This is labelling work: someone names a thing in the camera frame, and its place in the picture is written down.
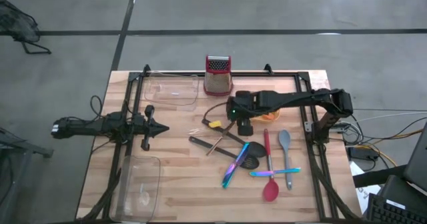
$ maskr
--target chair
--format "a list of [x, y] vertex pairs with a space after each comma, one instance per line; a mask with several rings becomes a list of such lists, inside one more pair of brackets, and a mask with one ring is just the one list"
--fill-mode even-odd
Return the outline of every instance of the chair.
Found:
[[[6, 0], [0, 0], [0, 33], [20, 42], [27, 54], [51, 54], [48, 48], [35, 44], [40, 40], [40, 34], [34, 18]], [[26, 44], [44, 51], [30, 51]]]

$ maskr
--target gray silicone spoon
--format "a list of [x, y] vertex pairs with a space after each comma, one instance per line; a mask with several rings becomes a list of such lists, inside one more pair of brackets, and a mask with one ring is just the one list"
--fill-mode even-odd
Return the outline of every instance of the gray silicone spoon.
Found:
[[[279, 132], [279, 142], [280, 142], [280, 145], [282, 145], [282, 147], [283, 147], [283, 151], [285, 152], [285, 169], [288, 169], [288, 168], [290, 168], [288, 149], [289, 149], [289, 145], [291, 143], [291, 136], [289, 135], [288, 131], [283, 130], [283, 131]], [[292, 189], [291, 173], [286, 173], [285, 178], [286, 178], [288, 190], [291, 190]]]

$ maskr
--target red cheese grater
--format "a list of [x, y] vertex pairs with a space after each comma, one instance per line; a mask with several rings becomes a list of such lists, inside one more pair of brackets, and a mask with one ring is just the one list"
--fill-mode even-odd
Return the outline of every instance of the red cheese grater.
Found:
[[208, 95], [223, 96], [232, 91], [232, 57], [206, 56], [203, 89]]

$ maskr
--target gray floor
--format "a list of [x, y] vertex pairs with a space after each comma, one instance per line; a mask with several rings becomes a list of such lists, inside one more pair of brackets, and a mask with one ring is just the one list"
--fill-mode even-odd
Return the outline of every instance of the gray floor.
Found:
[[[40, 30], [120, 30], [129, 0], [9, 0]], [[427, 0], [135, 0], [129, 29], [396, 29], [427, 26]], [[73, 219], [92, 138], [54, 140], [54, 120], [92, 118], [89, 98], [103, 97], [117, 40], [42, 37], [52, 55], [24, 54], [0, 37], [0, 126], [54, 148], [34, 156], [14, 223]], [[127, 37], [119, 70], [203, 69], [205, 54], [231, 55], [234, 69], [326, 69], [332, 87], [352, 94], [358, 119], [423, 110], [427, 101], [425, 35], [284, 35]], [[396, 109], [369, 111], [366, 109]], [[389, 136], [427, 114], [361, 122], [366, 135]], [[411, 130], [422, 127], [419, 122]], [[384, 141], [405, 164], [417, 137]], [[370, 162], [359, 162], [369, 168]], [[385, 166], [377, 162], [375, 169]]]

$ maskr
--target wooden table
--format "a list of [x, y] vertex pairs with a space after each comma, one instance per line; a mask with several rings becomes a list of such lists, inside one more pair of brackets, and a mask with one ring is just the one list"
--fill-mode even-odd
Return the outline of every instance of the wooden table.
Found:
[[[121, 109], [128, 73], [129, 71], [114, 71], [111, 74], [103, 114]], [[326, 71], [309, 71], [309, 73], [314, 89], [329, 88]], [[226, 100], [226, 97], [207, 96], [203, 92], [202, 78], [199, 83], [197, 107], [194, 111], [162, 109], [157, 108], [154, 104], [155, 120], [169, 126], [170, 130], [150, 139], [150, 151], [141, 149], [142, 136], [139, 135], [135, 138], [132, 155], [158, 157], [161, 161], [159, 195], [151, 221], [317, 221], [318, 212], [300, 110], [298, 108], [281, 109], [280, 118], [274, 123], [253, 121], [254, 135], [241, 137], [248, 141], [264, 144], [262, 133], [264, 128], [268, 128], [274, 169], [283, 169], [284, 153], [278, 143], [278, 132], [286, 129], [291, 134], [290, 164], [292, 167], [301, 167], [302, 170], [300, 173], [292, 174], [293, 189], [291, 191], [286, 188], [284, 175], [278, 175], [276, 182], [280, 187], [279, 197], [272, 203], [266, 203], [262, 199], [262, 189], [268, 182], [267, 178], [251, 177], [248, 175], [248, 170], [238, 169], [230, 186], [223, 189], [221, 182], [232, 159], [216, 152], [206, 157], [207, 149], [188, 141], [188, 133], [191, 129], [203, 127], [200, 121], [207, 108]], [[287, 93], [296, 91], [296, 87], [294, 80], [287, 77], [234, 77], [233, 92], [237, 90], [274, 90]], [[143, 112], [147, 104], [149, 102], [141, 95], [139, 111]], [[317, 112], [319, 117], [325, 113], [324, 109], [320, 107]], [[227, 125], [225, 107], [214, 109], [208, 115], [208, 119], [220, 120], [223, 125]], [[232, 133], [237, 133], [236, 127], [232, 129]], [[219, 136], [219, 133], [210, 130], [196, 135], [208, 143], [213, 143]], [[97, 137], [93, 148], [106, 141], [105, 137]], [[326, 146], [332, 184], [348, 207], [355, 214], [360, 215], [344, 145], [339, 141], [331, 141]], [[242, 145], [226, 138], [219, 147], [237, 154]], [[105, 191], [113, 150], [113, 144], [106, 145], [91, 156], [77, 217], [84, 216]], [[261, 158], [258, 170], [266, 169], [266, 158]], [[324, 189], [322, 189], [322, 197], [328, 212], [329, 207]]]

